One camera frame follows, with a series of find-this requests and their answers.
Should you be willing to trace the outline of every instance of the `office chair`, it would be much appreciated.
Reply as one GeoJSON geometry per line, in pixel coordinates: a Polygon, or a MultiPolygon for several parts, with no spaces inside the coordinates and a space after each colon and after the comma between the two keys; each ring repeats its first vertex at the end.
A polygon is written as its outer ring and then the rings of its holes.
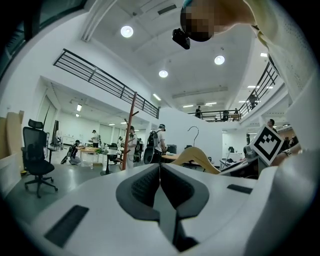
{"type": "Polygon", "coordinates": [[[24,187],[28,190],[29,184],[37,183],[36,195],[38,198],[41,198],[39,195],[41,184],[46,184],[53,187],[55,191],[58,191],[56,186],[46,182],[49,179],[53,182],[54,179],[52,177],[43,177],[43,175],[52,172],[55,167],[45,160],[44,147],[46,146],[47,135],[41,130],[44,127],[43,123],[30,119],[28,125],[30,127],[23,127],[22,130],[24,147],[21,150],[25,169],[31,175],[34,175],[34,180],[24,183],[24,187]]]}

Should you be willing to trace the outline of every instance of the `black camera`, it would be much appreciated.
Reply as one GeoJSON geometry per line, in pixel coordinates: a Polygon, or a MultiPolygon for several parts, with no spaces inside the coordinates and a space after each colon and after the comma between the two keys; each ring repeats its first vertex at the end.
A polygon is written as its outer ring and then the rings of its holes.
{"type": "Polygon", "coordinates": [[[172,40],[181,45],[184,49],[190,49],[190,38],[180,28],[172,31],[172,40]]]}

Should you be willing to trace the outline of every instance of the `metal railing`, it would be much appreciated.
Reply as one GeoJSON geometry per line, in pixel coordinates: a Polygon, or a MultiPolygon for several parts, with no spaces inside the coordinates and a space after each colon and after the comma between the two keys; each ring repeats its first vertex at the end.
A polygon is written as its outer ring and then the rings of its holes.
{"type": "Polygon", "coordinates": [[[276,85],[277,78],[278,73],[270,62],[268,62],[261,78],[252,90],[252,93],[238,110],[241,118],[247,115],[261,102],[261,99],[270,92],[270,89],[272,89],[273,86],[276,85]]]}
{"type": "MultiPolygon", "coordinates": [[[[133,102],[135,92],[132,89],[104,70],[67,49],[63,49],[62,54],[53,65],[78,78],[86,80],[90,84],[99,87],[129,104],[133,102]]],[[[159,109],[139,94],[136,96],[134,106],[154,118],[159,118],[159,109]]]]}
{"type": "Polygon", "coordinates": [[[200,118],[207,122],[225,122],[225,121],[239,121],[241,119],[240,113],[233,110],[218,110],[218,111],[204,111],[200,113],[188,113],[196,118],[200,118]]]}

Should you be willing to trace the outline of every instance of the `wooden board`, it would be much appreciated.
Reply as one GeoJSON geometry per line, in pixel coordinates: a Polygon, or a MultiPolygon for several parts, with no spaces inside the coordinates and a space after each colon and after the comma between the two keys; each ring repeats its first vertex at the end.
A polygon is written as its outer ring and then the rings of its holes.
{"type": "Polygon", "coordinates": [[[0,117],[0,159],[10,156],[7,140],[7,119],[0,117]]]}
{"type": "Polygon", "coordinates": [[[22,159],[22,117],[18,113],[8,112],[6,115],[6,138],[10,155],[17,154],[17,166],[20,171],[24,170],[22,159]]]}

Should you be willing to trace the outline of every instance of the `floor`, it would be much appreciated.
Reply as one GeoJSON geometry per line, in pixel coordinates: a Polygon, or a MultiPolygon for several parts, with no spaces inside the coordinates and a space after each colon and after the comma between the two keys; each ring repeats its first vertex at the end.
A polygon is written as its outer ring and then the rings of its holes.
{"type": "MultiPolygon", "coordinates": [[[[30,224],[37,215],[44,210],[47,206],[54,203],[56,200],[62,198],[64,195],[81,185],[82,183],[101,176],[101,171],[104,171],[107,166],[106,157],[102,159],[99,157],[99,162],[102,166],[93,167],[90,165],[92,161],[97,161],[96,155],[85,155],[83,162],[80,166],[70,165],[67,161],[66,164],[60,164],[63,157],[67,154],[68,149],[52,153],[51,163],[55,169],[47,177],[54,179],[53,184],[58,188],[55,192],[53,187],[42,184],[40,187],[41,198],[37,198],[36,191],[37,185],[28,185],[28,190],[25,189],[25,182],[34,179],[32,175],[23,176],[19,183],[12,189],[6,197],[6,202],[11,207],[13,214],[22,221],[30,224]]],[[[110,165],[109,170],[111,173],[120,172],[119,165],[110,165]]],[[[161,186],[157,190],[154,198],[153,208],[160,212],[160,225],[162,232],[166,235],[169,241],[172,241],[174,236],[174,227],[176,220],[176,210],[172,207],[167,199],[161,186]]]]}

